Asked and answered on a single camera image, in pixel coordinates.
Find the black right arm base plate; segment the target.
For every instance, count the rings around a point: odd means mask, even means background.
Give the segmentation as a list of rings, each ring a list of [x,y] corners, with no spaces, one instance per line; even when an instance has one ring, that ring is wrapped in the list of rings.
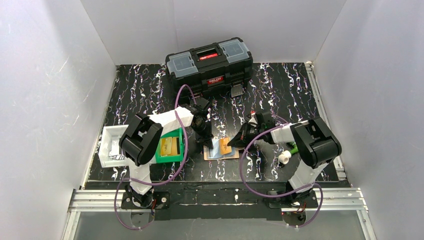
[[[263,198],[263,202],[270,209],[290,209],[294,213],[302,213],[306,208],[317,208],[319,200],[315,191],[307,190],[301,193],[293,193],[285,197]]]

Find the printed card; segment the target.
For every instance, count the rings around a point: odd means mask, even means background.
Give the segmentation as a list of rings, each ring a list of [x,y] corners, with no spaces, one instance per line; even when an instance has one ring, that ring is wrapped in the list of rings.
[[[124,160],[125,156],[122,155],[122,152],[120,150],[119,140],[112,140],[111,141],[108,156],[111,160],[114,160],[114,161]]]

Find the orange credit card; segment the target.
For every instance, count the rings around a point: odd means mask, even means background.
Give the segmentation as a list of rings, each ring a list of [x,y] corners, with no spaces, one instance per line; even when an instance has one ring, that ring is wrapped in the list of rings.
[[[221,155],[230,155],[233,152],[233,149],[231,146],[228,145],[228,143],[230,142],[230,138],[229,137],[224,137],[224,138],[220,138],[218,140],[218,146],[219,146],[219,153]]]

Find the yellow cards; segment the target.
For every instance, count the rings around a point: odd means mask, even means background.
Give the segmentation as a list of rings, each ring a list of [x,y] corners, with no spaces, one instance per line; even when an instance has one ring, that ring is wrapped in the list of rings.
[[[165,157],[173,157],[180,155],[180,138],[164,137],[160,140],[160,155]]]

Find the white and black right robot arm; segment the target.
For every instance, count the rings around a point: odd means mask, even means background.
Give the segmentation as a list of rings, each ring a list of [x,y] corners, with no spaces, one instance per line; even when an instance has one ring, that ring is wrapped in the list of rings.
[[[260,193],[246,182],[243,171],[240,177],[245,187],[252,193],[269,199],[287,199],[291,202],[309,194],[317,185],[316,178],[322,170],[342,153],[342,146],[321,117],[315,117],[285,125],[276,124],[277,115],[266,112],[252,112],[238,133],[227,143],[229,147],[243,149],[242,157],[257,140],[274,145],[295,143],[300,162],[293,176],[288,180],[285,192],[274,194]]]

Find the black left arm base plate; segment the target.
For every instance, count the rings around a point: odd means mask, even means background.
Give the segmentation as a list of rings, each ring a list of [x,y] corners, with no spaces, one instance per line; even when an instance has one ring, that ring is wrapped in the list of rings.
[[[120,207],[125,210],[135,209],[168,209],[170,206],[171,196],[165,191],[148,191],[141,195],[136,192],[124,192],[122,200],[118,200]]]

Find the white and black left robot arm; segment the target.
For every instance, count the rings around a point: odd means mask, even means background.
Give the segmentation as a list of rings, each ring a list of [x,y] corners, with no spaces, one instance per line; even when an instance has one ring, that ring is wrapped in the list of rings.
[[[129,167],[129,184],[125,186],[125,192],[130,202],[142,209],[153,203],[151,190],[154,183],[150,178],[150,166],[156,163],[155,154],[163,135],[190,127],[195,131],[198,144],[212,148],[210,112],[210,102],[200,97],[193,104],[182,104],[171,111],[134,116],[119,140]]]

